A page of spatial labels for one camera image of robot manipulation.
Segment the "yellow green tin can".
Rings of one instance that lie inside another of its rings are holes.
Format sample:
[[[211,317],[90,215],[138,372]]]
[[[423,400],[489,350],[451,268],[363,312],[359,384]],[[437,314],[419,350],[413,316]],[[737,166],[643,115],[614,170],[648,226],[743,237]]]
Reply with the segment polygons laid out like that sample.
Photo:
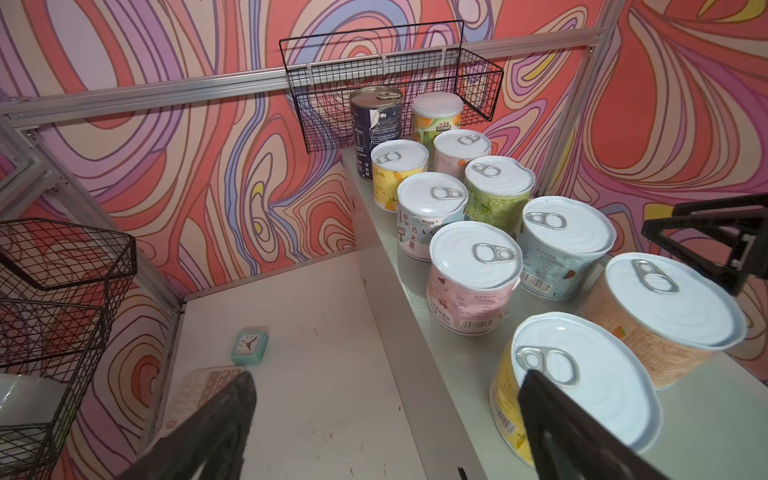
[[[535,181],[535,173],[514,158],[483,156],[472,160],[465,167],[464,183],[469,193],[466,219],[513,234]]]

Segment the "green orange labelled can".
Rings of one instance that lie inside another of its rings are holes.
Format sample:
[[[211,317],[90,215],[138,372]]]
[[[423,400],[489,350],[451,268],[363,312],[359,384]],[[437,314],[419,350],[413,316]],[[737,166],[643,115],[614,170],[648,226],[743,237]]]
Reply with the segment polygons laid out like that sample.
[[[463,108],[463,100],[454,93],[430,92],[418,95],[411,104],[414,139],[432,153],[434,140],[439,134],[461,126]]]

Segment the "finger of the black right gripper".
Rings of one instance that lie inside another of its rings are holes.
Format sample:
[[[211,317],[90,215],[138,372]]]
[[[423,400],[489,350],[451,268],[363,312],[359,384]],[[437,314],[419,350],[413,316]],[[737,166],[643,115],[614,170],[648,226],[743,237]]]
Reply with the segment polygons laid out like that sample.
[[[765,193],[681,203],[641,233],[732,296],[751,278],[767,279]]]

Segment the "pale tin can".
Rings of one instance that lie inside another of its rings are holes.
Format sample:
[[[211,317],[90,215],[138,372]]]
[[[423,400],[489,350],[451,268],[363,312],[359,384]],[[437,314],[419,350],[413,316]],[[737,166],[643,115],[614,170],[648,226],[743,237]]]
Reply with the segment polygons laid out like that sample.
[[[662,406],[634,353],[589,320],[547,312],[518,326],[489,388],[496,428],[527,465],[534,460],[518,395],[531,371],[543,374],[632,451],[643,453],[660,437]]]

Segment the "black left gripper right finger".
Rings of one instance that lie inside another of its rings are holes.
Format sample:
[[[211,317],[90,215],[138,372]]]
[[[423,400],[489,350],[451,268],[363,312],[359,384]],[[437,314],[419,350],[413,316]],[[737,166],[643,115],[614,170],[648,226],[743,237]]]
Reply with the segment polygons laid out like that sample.
[[[541,479],[663,479],[538,371],[518,395],[534,465]]]

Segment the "small hidden tin can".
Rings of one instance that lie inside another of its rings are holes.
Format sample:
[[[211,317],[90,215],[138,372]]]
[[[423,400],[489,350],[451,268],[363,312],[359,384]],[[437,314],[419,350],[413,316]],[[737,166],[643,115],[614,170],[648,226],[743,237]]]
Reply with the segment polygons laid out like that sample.
[[[523,253],[521,286],[553,301],[581,290],[594,264],[614,246],[610,220],[592,206],[562,196],[529,201],[515,239]]]

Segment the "white labelled tin can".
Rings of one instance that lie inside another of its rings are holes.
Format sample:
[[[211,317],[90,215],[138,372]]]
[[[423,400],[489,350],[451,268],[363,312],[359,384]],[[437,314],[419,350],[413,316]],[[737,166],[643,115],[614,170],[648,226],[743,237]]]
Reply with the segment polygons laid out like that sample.
[[[423,172],[406,178],[397,195],[398,246],[411,258],[429,262],[435,233],[444,225],[465,219],[467,187],[448,174]]]

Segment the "pink floral tin can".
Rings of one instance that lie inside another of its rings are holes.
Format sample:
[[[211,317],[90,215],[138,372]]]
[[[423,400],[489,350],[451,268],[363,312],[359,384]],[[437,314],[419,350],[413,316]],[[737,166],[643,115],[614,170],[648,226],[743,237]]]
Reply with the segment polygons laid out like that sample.
[[[489,224],[459,221],[434,235],[429,253],[426,303],[431,316],[460,335],[494,330],[521,281],[518,243]]]

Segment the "pink labelled tin can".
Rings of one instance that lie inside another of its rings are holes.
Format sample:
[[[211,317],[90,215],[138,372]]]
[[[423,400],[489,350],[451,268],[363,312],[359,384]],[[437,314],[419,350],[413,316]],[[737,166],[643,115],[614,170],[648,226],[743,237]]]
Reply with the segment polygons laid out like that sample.
[[[489,138],[481,132],[452,129],[437,135],[433,142],[430,170],[463,181],[469,162],[488,156],[492,149]]]

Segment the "blue labelled tin can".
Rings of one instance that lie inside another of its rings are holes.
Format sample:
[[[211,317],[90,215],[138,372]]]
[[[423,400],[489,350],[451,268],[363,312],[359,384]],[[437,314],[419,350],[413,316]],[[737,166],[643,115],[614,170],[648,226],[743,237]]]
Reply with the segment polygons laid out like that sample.
[[[350,95],[358,174],[373,179],[371,153],[377,145],[402,136],[403,93],[394,87],[369,86]]]

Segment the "orange labelled tin can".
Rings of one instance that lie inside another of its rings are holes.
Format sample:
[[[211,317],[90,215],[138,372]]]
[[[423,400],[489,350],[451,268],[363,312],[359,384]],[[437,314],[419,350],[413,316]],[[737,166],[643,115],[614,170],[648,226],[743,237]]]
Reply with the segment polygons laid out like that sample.
[[[735,299],[687,265],[647,253],[613,257],[582,303],[582,316],[623,342],[654,387],[666,389],[748,330]]]

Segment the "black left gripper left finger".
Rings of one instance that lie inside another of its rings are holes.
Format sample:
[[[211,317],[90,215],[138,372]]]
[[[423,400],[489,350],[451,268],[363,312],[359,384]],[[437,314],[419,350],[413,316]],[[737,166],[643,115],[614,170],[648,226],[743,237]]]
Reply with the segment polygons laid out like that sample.
[[[238,479],[257,405],[243,372],[119,475],[121,479]]]

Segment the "yellow labelled tin can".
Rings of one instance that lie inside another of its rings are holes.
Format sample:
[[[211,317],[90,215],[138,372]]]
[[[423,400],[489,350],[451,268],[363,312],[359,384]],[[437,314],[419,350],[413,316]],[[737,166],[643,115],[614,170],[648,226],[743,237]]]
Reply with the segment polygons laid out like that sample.
[[[371,152],[373,196],[378,207],[395,212],[398,207],[398,187],[408,177],[427,171],[429,151],[412,140],[385,141]]]

